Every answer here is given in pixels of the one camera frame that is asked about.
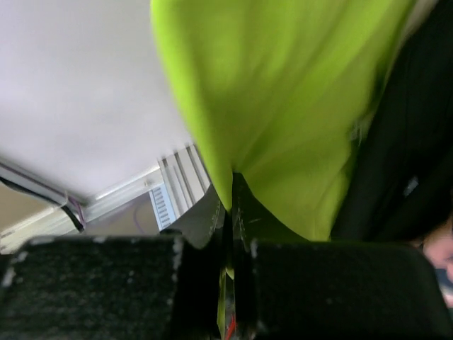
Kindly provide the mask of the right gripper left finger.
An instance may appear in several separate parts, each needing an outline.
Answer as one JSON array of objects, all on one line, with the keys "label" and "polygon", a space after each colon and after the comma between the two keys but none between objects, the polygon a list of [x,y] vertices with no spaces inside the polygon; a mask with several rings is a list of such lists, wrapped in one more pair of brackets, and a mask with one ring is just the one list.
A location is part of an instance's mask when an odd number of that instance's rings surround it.
[{"label": "right gripper left finger", "polygon": [[35,237],[1,266],[2,339],[219,339],[225,210],[156,236]]}]

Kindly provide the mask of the lime green shorts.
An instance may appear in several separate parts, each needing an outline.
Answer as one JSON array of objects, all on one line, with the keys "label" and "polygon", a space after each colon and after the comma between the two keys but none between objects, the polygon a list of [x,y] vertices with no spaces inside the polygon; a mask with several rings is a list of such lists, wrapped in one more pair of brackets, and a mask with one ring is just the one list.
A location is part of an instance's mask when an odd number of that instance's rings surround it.
[{"label": "lime green shorts", "polygon": [[233,175],[286,227],[330,237],[414,1],[153,1],[181,115],[223,204]]}]

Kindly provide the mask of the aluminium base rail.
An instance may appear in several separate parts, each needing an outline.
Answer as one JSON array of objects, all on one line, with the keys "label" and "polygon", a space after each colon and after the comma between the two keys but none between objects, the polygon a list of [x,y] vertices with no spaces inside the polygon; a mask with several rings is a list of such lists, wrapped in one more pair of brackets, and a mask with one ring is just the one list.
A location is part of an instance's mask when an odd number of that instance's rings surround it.
[{"label": "aluminium base rail", "polygon": [[[139,178],[80,204],[66,200],[87,234],[157,234],[159,228],[149,192],[165,184],[176,219],[203,197],[210,179],[195,145],[163,159]],[[60,206],[51,204],[1,231],[1,253],[11,253],[26,240],[41,235],[73,235],[78,229]]]}]

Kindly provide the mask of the pink patterned shorts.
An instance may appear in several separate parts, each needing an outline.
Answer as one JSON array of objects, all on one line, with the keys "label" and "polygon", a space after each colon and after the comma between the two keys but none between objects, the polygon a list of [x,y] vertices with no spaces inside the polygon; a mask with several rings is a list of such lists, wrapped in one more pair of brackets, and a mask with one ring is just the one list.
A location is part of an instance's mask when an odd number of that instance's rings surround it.
[{"label": "pink patterned shorts", "polygon": [[452,309],[452,216],[413,244],[434,267],[443,298]]}]

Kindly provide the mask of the black shorts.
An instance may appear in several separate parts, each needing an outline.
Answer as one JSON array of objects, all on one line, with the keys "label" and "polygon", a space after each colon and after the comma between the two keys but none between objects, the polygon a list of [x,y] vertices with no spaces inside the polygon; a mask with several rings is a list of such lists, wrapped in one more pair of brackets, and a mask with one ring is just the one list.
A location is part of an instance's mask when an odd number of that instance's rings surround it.
[{"label": "black shorts", "polygon": [[403,44],[362,143],[333,240],[410,241],[452,209],[452,2]]}]

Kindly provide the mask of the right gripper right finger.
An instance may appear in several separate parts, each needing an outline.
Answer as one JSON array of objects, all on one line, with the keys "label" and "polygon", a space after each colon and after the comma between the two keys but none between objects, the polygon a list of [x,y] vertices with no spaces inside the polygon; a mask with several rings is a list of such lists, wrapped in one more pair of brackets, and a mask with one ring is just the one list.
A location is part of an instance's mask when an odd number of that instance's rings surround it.
[{"label": "right gripper right finger", "polygon": [[289,233],[234,174],[236,330],[242,339],[451,339],[432,266],[411,246],[308,242]]}]

